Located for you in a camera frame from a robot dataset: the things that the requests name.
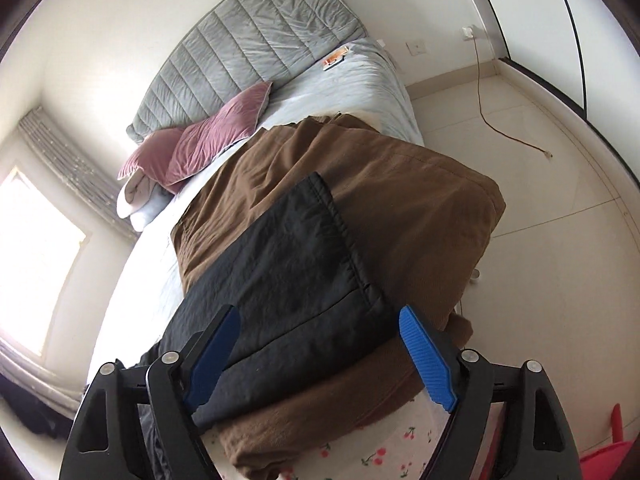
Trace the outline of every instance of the blanket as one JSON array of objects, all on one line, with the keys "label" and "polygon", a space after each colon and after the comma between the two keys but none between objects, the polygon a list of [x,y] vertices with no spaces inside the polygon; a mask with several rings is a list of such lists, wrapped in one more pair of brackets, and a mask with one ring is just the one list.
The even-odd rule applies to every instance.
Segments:
[{"label": "blanket", "polygon": [[[390,304],[412,305],[462,346],[470,325],[450,314],[504,212],[497,184],[350,115],[261,130],[220,168],[172,232],[184,290],[314,171]],[[225,421],[220,441],[248,478],[276,478],[283,462],[380,420],[422,388],[396,335],[351,367]]]}]

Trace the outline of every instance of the bright window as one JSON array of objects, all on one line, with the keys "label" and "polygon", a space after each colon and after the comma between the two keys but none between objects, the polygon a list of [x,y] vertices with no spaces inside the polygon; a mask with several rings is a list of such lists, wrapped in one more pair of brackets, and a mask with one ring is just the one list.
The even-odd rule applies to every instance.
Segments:
[{"label": "bright window", "polygon": [[0,328],[42,355],[84,233],[14,168],[0,186]]}]

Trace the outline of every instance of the headboard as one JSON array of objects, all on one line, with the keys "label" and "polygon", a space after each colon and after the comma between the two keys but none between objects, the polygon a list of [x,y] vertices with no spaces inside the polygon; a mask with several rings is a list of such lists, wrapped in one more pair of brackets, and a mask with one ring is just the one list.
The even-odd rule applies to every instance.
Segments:
[{"label": "headboard", "polygon": [[260,80],[278,89],[363,36],[341,0],[222,0],[171,53],[127,134],[141,143],[155,130],[200,121]]}]

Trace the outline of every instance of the floor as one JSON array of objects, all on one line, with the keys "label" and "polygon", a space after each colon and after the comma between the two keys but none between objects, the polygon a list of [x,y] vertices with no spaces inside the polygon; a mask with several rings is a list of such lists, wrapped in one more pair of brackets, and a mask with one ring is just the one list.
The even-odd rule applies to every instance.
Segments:
[{"label": "floor", "polygon": [[625,205],[570,134],[501,76],[415,100],[425,144],[490,176],[507,204],[480,279],[462,298],[469,346],[489,361],[536,359],[562,402],[580,451],[610,435],[622,406],[625,437],[640,431],[640,251]]}]

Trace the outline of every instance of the bed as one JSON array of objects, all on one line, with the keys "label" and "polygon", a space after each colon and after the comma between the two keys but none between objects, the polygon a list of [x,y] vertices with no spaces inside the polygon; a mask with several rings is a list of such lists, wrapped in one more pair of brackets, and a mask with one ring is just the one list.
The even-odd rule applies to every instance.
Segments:
[{"label": "bed", "polygon": [[[271,21],[261,7],[265,2],[276,9]],[[249,19],[234,22],[238,12]],[[305,33],[305,27],[312,32]],[[343,44],[349,47],[344,60],[322,70],[322,59]],[[272,62],[263,62],[256,54],[260,50]],[[200,120],[215,113],[234,91],[260,79],[274,81],[274,91],[258,130],[307,116],[348,113],[385,136],[424,145],[388,55],[366,36],[341,0],[224,0],[171,54],[127,133],[142,142],[154,129]],[[184,297],[171,231],[203,186],[248,141],[220,153],[144,229],[107,308],[88,381],[103,363],[116,358],[127,367],[135,365],[161,338]],[[446,419],[439,405],[419,394],[387,418],[309,451],[283,468],[281,477],[337,480],[366,473],[371,479],[417,479]],[[204,434],[203,441],[222,478],[242,478],[224,456],[215,430]]]}]

